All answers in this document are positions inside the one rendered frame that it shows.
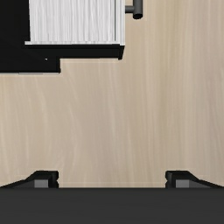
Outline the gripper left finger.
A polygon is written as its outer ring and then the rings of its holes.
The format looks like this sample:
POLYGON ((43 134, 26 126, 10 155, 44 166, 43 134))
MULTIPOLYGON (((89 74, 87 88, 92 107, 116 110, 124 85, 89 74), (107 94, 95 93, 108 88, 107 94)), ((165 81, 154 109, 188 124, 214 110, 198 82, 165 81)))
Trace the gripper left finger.
POLYGON ((58 171, 35 171, 28 178, 3 185, 3 188, 58 188, 58 179, 58 171))

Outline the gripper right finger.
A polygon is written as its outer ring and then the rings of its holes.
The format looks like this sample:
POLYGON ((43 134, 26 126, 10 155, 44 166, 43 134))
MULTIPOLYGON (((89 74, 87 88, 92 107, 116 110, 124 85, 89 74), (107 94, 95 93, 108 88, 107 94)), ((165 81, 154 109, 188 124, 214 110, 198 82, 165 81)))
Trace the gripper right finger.
POLYGON ((198 179, 189 171, 166 171, 166 188, 221 188, 221 185, 198 179))

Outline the cabinet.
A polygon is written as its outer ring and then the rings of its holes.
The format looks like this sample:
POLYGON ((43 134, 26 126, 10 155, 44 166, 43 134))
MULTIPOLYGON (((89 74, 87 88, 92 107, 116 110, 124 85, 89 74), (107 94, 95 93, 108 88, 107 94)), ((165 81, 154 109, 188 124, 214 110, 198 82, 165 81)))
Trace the cabinet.
POLYGON ((55 57, 29 49, 29 0, 0 0, 0 73, 59 73, 55 57))

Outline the open white cabinet drawer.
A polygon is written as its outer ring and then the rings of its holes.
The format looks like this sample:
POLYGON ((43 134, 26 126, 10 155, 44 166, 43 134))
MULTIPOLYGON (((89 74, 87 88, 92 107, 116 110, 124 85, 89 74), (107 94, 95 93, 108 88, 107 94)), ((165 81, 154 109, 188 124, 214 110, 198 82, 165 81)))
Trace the open white cabinet drawer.
POLYGON ((125 15, 143 17, 143 0, 28 0, 31 49, 51 57, 117 58, 125 47, 125 15))

